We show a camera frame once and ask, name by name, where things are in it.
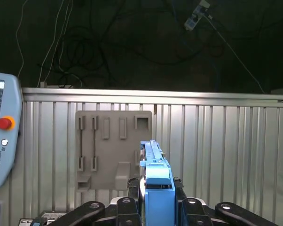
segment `bolt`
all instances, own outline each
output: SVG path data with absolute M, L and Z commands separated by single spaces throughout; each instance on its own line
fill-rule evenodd
M 195 199 L 188 199 L 188 202 L 189 202 L 190 204 L 195 204 L 195 203 L 196 203 L 196 200 L 195 200 Z
M 123 203 L 129 203 L 130 199 L 123 199 Z
M 221 207 L 225 210 L 230 210 L 230 205 L 228 204 L 222 204 Z
M 98 203 L 92 203 L 90 205 L 90 208 L 92 208 L 92 209 L 96 209 L 96 208 L 99 208 L 99 207 L 100 207 L 100 205 Z

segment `black cable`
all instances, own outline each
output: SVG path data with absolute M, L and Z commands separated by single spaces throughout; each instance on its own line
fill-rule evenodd
M 262 26 L 261 28 L 258 28 L 256 30 L 252 30 L 252 31 L 245 31 L 245 32 L 239 32 L 239 31 L 229 31 L 219 20 L 216 20 L 215 18 L 212 19 L 216 24 L 218 24 L 221 28 L 223 28 L 222 31 L 220 31 L 221 33 L 228 33 L 228 34 L 249 34 L 249 33 L 258 33 L 258 32 L 262 32 L 265 29 L 269 29 L 271 27 L 277 26 L 279 24 L 281 24 L 283 22 L 283 18 L 281 18 L 278 21 L 275 21 L 273 23 L 270 23 L 268 25 Z M 203 26 L 198 26 L 198 28 L 200 29 L 207 29 L 210 30 L 209 28 L 203 27 Z M 246 40 L 246 39 L 255 39 L 256 36 L 245 36 L 245 37 L 231 37 L 231 39 L 233 40 Z
M 159 61 L 152 60 L 152 59 L 148 58 L 147 56 L 143 55 L 142 53 L 138 52 L 137 50 L 135 50 L 133 48 L 129 48 L 128 46 L 125 46 L 125 45 L 122 45 L 122 44 L 113 43 L 113 42 L 105 42 L 105 44 L 110 45 L 110 46 L 114 46 L 114 47 L 123 48 L 125 50 L 128 50 L 130 52 L 135 53 L 136 55 L 140 56 L 141 58 L 143 58 L 143 59 L 145 59 L 145 60 L 147 60 L 151 63 L 157 64 L 157 65 L 164 65 L 164 66 L 174 66 L 174 65 L 179 65 L 179 64 L 182 64 L 184 62 L 187 62 L 187 61 L 195 58 L 203 50 L 203 49 L 200 49 L 200 50 L 196 51 L 195 53 L 193 53 L 192 55 L 190 55 L 186 58 L 182 58 L 182 59 L 175 61 L 175 62 L 159 62 Z

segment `white cable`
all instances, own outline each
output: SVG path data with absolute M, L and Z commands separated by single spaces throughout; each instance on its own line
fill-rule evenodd
M 42 76 L 43 65 L 44 65 L 44 63 L 45 63 L 45 61 L 46 61 L 46 59 L 47 59 L 47 56 L 49 55 L 49 53 L 50 53 L 50 51 L 51 51 L 51 49 L 52 49 L 52 47 L 53 47 L 53 45 L 54 45 L 54 42 L 55 42 L 55 40 L 56 40 L 57 23 L 58 23 L 58 18 L 59 18 L 59 14 L 60 14 L 60 12 L 61 12 L 63 3 L 64 3 L 64 0 L 62 0 L 62 3 L 61 3 L 61 5 L 60 5 L 60 8 L 59 8 L 58 13 L 57 13 L 57 16 L 56 16 L 53 42 L 52 42 L 52 44 L 51 44 L 51 46 L 50 46 L 50 48 L 49 48 L 49 50 L 48 50 L 48 52 L 47 52 L 46 57 L 44 58 L 44 60 L 43 60 L 43 62 L 42 62 L 41 69 L 40 69 L 39 80 L 38 80 L 38 83 L 37 83 L 37 87 L 38 87 L 39 84 L 40 84 L 40 80 L 41 80 L 41 76 Z
M 61 32 L 60 32 L 60 36 L 59 36 L 58 42 L 56 43 L 56 46 L 55 46 L 55 50 L 54 50 L 53 57 L 52 57 L 52 61 L 51 61 L 51 66 L 50 66 L 50 68 L 49 68 L 49 70 L 48 70 L 48 73 L 47 73 L 46 78 L 44 79 L 44 82 L 47 81 L 47 78 L 48 78 L 48 76 L 49 76 L 49 74 L 50 74 L 50 72 L 51 72 L 52 65 L 53 65 L 53 61 L 54 61 L 54 57 L 55 57 L 55 53 L 56 53 L 56 50 L 57 50 L 57 47 L 58 47 L 58 44 L 59 44 L 59 40 L 61 39 L 62 33 L 63 33 L 63 31 L 64 31 L 64 29 L 65 29 L 65 27 L 66 27 L 65 24 L 68 23 L 67 20 L 70 18 L 70 15 L 71 15 L 71 11 L 70 11 L 69 15 L 67 14 L 67 13 L 68 13 L 68 10 L 69 10 L 70 3 L 71 3 L 71 0 L 69 1 L 68 5 L 67 5 L 64 23 L 63 23 L 63 25 L 62 25 L 62 29 L 61 29 Z
M 65 33 L 66 33 L 66 29 L 67 29 L 68 23 L 69 23 L 69 21 L 70 21 L 70 16 L 71 16 L 71 12 L 72 12 L 73 5 L 74 5 L 74 1 L 71 0 L 71 10 L 70 10 L 70 13 L 69 13 L 69 15 L 68 15 L 66 25 L 65 25 L 65 27 L 64 27 L 64 33 L 63 33 L 63 35 L 65 35 Z M 63 71 L 63 69 L 62 69 L 61 66 L 60 66 L 60 61 L 61 61 L 61 57 L 62 57 L 62 54 L 63 54 L 63 50 L 64 50 L 64 40 L 63 40 L 63 38 L 62 38 L 62 50 L 61 50 L 61 54 L 60 54 L 59 60 L 58 60 L 58 66 L 59 66 L 59 69 L 60 69 L 61 71 Z M 83 87 L 83 82 L 82 82 L 82 80 L 81 80 L 78 76 L 76 76 L 75 74 L 69 73 L 69 72 L 65 72 L 65 73 L 68 73 L 68 74 L 74 76 L 76 79 L 78 79 L 78 80 L 80 81 L 80 83 L 81 83 L 80 88 Z
M 64 36 L 65 33 L 66 33 L 67 26 L 68 26 L 68 23 L 69 23 L 69 21 L 70 21 L 71 12 L 72 12 L 72 9 L 73 9 L 73 4 L 74 4 L 73 0 L 70 0 L 69 3 L 68 3 L 68 5 L 67 5 L 64 23 L 63 23 L 62 30 L 61 30 L 61 33 L 60 33 L 60 36 L 59 36 L 59 39 L 58 39 L 58 40 L 60 40 L 60 39 L 62 38 L 62 50 L 61 50 L 61 54 L 60 54 L 60 56 L 59 56 L 59 61 L 58 61 L 58 66 L 59 66 L 59 69 L 60 69 L 61 71 L 63 71 L 63 69 L 62 69 L 61 66 L 60 66 L 60 61 L 61 61 L 61 57 L 62 57 L 63 49 L 64 49 L 64 40 L 63 40 L 62 35 Z M 67 15 L 69 6 L 71 6 L 71 9 L 70 9 L 69 14 Z M 51 66 L 50 66 L 50 68 L 49 68 L 49 70 L 48 70 L 48 73 L 47 73 L 46 78 L 44 79 L 44 82 L 47 81 L 47 78 L 48 78 L 49 75 L 50 75 L 50 72 L 51 72 L 51 69 L 52 69 L 52 65 L 53 65 L 53 61 L 54 61 L 54 57 L 55 57 L 55 52 L 56 52 L 56 50 L 57 50 L 58 44 L 59 44 L 59 41 L 56 43 L 55 50 L 54 50 L 53 57 L 52 57 L 52 61 L 51 61 Z M 72 75 L 73 77 L 75 77 L 76 79 L 78 79 L 78 80 L 80 81 L 80 83 L 81 83 L 80 88 L 83 86 L 82 80 L 81 80 L 78 76 L 76 76 L 76 75 L 74 75 L 74 74 L 72 74 L 72 73 L 69 73 L 69 72 L 65 72 L 65 73 L 70 74 L 70 75 Z
M 20 48 L 20 44 L 19 44 L 19 40 L 18 40 L 18 32 L 19 32 L 19 29 L 20 29 L 20 26 L 23 22 L 23 17 L 24 17 L 24 6 L 25 4 L 28 2 L 28 0 L 25 0 L 23 5 L 21 6 L 21 16 L 20 16 L 20 21 L 19 21 L 19 25 L 18 25 L 18 28 L 16 30 L 16 33 L 15 33 L 15 36 L 16 36 L 16 42 L 17 42 L 17 46 L 18 46 L 18 50 L 20 52 L 20 56 L 21 56 L 21 60 L 22 60 L 22 64 L 21 64 L 21 67 L 19 69 L 19 72 L 18 72 L 18 75 L 17 77 L 19 78 L 19 75 L 21 73 L 21 71 L 23 70 L 23 67 L 24 67 L 24 56 L 23 56 L 23 53 L 21 51 L 21 48 Z
M 253 76 L 253 74 L 248 70 L 248 68 L 245 66 L 245 64 L 242 62 L 242 60 L 238 57 L 238 55 L 236 54 L 236 52 L 231 48 L 231 46 L 229 45 L 229 43 L 225 40 L 225 38 L 220 34 L 220 32 L 217 30 L 217 28 L 213 25 L 213 23 L 211 22 L 211 20 L 206 16 L 203 15 L 207 21 L 211 24 L 211 26 L 216 30 L 216 32 L 218 33 L 218 35 L 223 39 L 223 41 L 227 44 L 227 46 L 230 48 L 230 50 L 234 53 L 234 55 L 236 56 L 236 58 L 240 61 L 241 65 L 245 68 L 245 70 L 249 73 L 249 75 L 256 81 L 256 83 L 259 85 L 260 90 L 264 92 L 263 88 L 261 87 L 259 81 Z

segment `red button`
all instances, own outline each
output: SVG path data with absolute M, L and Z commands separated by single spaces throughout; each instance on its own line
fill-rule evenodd
M 12 121 L 7 118 L 0 118 L 0 129 L 9 129 L 12 126 Z

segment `gray tool holder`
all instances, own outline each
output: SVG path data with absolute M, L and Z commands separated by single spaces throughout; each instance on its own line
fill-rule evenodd
M 127 190 L 139 176 L 140 141 L 152 139 L 152 112 L 76 113 L 77 191 Z

